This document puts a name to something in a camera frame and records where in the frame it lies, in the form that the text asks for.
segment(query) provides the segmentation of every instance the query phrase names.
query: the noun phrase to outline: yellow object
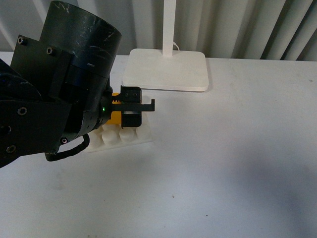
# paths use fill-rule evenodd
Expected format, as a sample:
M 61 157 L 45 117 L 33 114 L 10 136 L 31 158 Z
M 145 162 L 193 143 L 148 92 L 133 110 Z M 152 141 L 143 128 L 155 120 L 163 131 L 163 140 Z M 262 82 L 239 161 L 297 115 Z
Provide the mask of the yellow object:
M 113 101 L 112 104 L 121 104 L 120 102 Z M 110 119 L 106 124 L 121 124 L 121 112 L 112 112 Z

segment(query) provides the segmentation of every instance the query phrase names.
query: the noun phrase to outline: white lamp base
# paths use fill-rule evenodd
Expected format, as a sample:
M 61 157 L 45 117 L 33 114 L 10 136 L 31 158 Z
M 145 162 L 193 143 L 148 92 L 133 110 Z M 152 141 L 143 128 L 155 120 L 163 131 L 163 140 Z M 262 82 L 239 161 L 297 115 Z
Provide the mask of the white lamp base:
M 203 92 L 209 80 L 203 53 L 173 51 L 165 57 L 162 50 L 134 49 L 130 53 L 122 83 L 144 89 Z

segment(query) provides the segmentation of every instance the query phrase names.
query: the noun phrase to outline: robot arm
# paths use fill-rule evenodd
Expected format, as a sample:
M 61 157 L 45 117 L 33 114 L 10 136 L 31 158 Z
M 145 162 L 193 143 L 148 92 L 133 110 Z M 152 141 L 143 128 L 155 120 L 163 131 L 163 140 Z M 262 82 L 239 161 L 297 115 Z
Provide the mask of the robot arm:
M 88 132 L 121 111 L 122 127 L 140 126 L 138 87 L 112 96 L 110 70 L 121 34 L 97 16 L 52 1 L 39 41 L 19 36 L 11 66 L 0 60 L 0 168 L 23 155 L 45 153 L 55 161 L 89 144 Z M 80 136 L 84 142 L 58 153 Z

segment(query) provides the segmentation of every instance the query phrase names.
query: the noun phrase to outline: white curtain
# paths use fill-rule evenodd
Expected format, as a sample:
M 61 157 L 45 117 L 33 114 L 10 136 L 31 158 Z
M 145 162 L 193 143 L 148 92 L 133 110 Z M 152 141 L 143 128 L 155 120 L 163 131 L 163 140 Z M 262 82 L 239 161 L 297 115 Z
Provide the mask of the white curtain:
M 123 35 L 119 54 L 161 49 L 163 0 L 65 0 Z M 0 0 L 0 51 L 39 39 L 50 0 Z M 317 61 L 317 0 L 177 0 L 174 41 L 212 58 Z

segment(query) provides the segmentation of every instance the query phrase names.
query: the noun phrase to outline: white table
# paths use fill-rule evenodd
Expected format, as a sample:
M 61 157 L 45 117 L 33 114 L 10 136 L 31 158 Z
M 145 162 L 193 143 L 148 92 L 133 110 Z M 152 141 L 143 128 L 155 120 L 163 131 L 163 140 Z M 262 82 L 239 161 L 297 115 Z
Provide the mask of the white table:
M 207 64 L 207 92 L 143 91 L 153 142 L 0 169 L 0 237 L 317 237 L 317 62 Z

